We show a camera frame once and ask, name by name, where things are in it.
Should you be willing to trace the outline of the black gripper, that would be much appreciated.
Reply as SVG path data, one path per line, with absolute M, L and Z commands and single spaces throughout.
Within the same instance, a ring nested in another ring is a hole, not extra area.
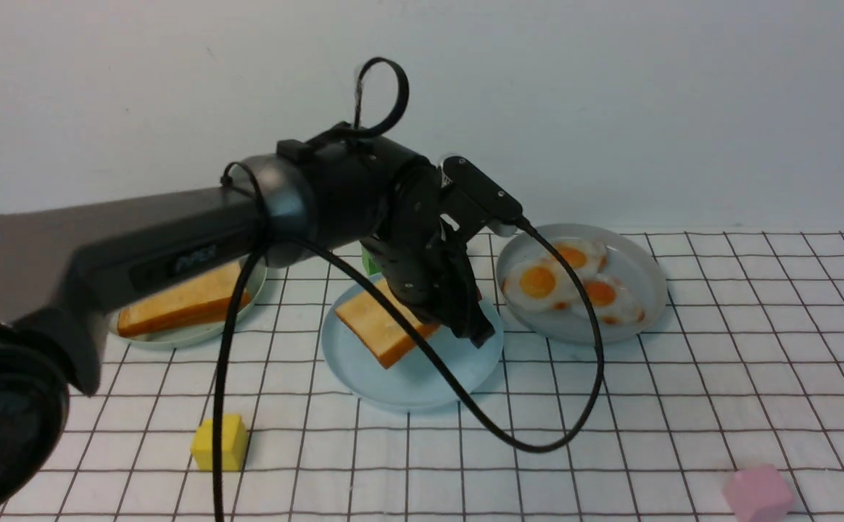
M 442 176 L 412 170 L 396 184 L 373 234 L 373 260 L 396 298 L 425 323 L 448 324 L 475 348 L 495 334 L 481 309 L 469 265 L 461 261 L 458 235 L 439 208 Z

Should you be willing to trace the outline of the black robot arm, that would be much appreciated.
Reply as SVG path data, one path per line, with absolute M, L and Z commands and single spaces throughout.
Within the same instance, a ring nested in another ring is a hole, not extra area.
M 285 268 L 361 241 L 424 323 L 480 347 L 466 236 L 442 221 L 442 173 L 406 146 L 337 126 L 240 162 L 217 188 L 0 215 L 0 505 L 60 440 L 70 389 L 95 394 L 108 318 L 249 254 Z

